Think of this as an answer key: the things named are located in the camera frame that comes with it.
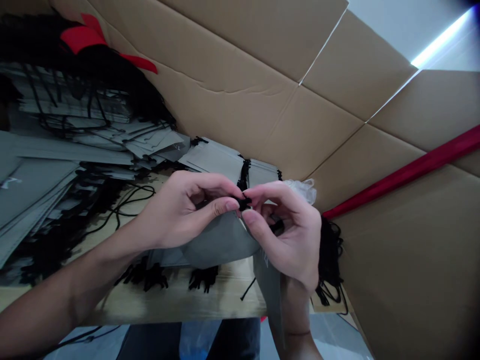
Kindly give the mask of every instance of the fluorescent light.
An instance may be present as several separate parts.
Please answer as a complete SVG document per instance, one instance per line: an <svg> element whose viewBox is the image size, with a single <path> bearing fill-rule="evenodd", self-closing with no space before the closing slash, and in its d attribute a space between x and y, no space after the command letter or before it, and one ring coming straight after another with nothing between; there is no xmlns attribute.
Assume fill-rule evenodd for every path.
<svg viewBox="0 0 480 360"><path fill-rule="evenodd" d="M466 13L464 13L457 21L455 21L450 27L445 30L439 37L437 37L430 45L427 46L425 50L418 55L411 64L420 69L428 60L435 55L442 46L444 46L462 27L465 21L473 13L474 8L472 7Z"/></svg>

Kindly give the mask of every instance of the red ribbon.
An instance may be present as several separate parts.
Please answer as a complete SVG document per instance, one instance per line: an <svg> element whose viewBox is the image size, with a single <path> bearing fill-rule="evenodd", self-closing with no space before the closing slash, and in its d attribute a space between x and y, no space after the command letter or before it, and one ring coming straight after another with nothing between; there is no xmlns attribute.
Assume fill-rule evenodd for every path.
<svg viewBox="0 0 480 360"><path fill-rule="evenodd" d="M81 50L93 45L108 46L98 19L93 15L85 13L81 14L81 18L85 26L68 28L60 35L60 39L68 45L72 52L77 55ZM155 64L146 58L122 53L120 56L130 61L137 68L148 70L155 74L159 73Z"/></svg>
<svg viewBox="0 0 480 360"><path fill-rule="evenodd" d="M333 219L355 210L477 149L480 149L480 125L377 181L347 201L326 211L323 216Z"/></svg>

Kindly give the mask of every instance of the fingernail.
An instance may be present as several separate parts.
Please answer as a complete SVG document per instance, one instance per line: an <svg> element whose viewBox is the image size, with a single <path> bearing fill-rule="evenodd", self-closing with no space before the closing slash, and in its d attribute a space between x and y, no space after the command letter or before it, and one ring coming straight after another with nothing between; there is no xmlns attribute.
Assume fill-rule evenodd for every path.
<svg viewBox="0 0 480 360"><path fill-rule="evenodd" d="M226 210L227 211L233 211L233 210L237 210L239 208L239 203L236 202L236 201L228 201L226 203Z"/></svg>
<svg viewBox="0 0 480 360"><path fill-rule="evenodd" d="M254 214L254 210L245 210L241 213L241 218L247 224L253 224L255 222L256 216Z"/></svg>

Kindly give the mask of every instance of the table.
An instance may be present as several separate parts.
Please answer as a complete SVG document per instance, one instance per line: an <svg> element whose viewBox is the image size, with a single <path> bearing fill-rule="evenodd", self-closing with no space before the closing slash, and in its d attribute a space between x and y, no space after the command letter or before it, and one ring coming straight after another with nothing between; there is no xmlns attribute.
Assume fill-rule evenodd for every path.
<svg viewBox="0 0 480 360"><path fill-rule="evenodd" d="M168 180L169 175L170 172L168 171L158 174L151 173L149 178L136 183L138 185L150 185L158 191L163 183ZM120 199L131 192L132 189L134 189L133 186L127 185L121 192ZM143 198L146 195L148 193L139 190L131 199ZM126 204L121 208L121 212L138 214L147 202L148 200L142 200ZM108 214L107 212L98 215L89 225L87 231L96 229L103 224ZM120 216L122 225L132 219L133 217ZM116 217L111 216L100 231L88 235L74 249L74 255L69 261L78 258L113 234L116 226ZM191 268L164 270L163 274L168 281L167 289L155 285L149 291L144 292L142 284L120 283L111 289L82 325L167 323L267 315L265 301L257 282L250 288L244 300L241 301L240 299L255 277L252 257L221 265L215 284L210 287L209 293L204 293L203 283L200 289L188 289L191 272ZM29 288L29 286L0 287L0 311ZM352 306L346 293L345 296L348 307L351 309ZM337 304L331 301L330 306L323 306L316 294L312 296L311 313L342 313L344 311L345 305L343 302Z"/></svg>

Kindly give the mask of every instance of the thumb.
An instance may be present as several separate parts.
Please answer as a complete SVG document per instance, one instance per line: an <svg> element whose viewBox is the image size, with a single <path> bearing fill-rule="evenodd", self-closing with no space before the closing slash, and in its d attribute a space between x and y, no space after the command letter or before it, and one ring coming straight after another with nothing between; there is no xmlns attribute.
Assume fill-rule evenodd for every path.
<svg viewBox="0 0 480 360"><path fill-rule="evenodd" d="M245 210L241 217L248 226L251 235L258 241L261 247L268 253L275 248L277 237L270 230L264 217L255 210Z"/></svg>
<svg viewBox="0 0 480 360"><path fill-rule="evenodd" d="M238 201L234 198L227 196L219 197L201 209L192 212L190 218L195 227L200 228L200 231L202 231L217 216L237 210L239 207Z"/></svg>

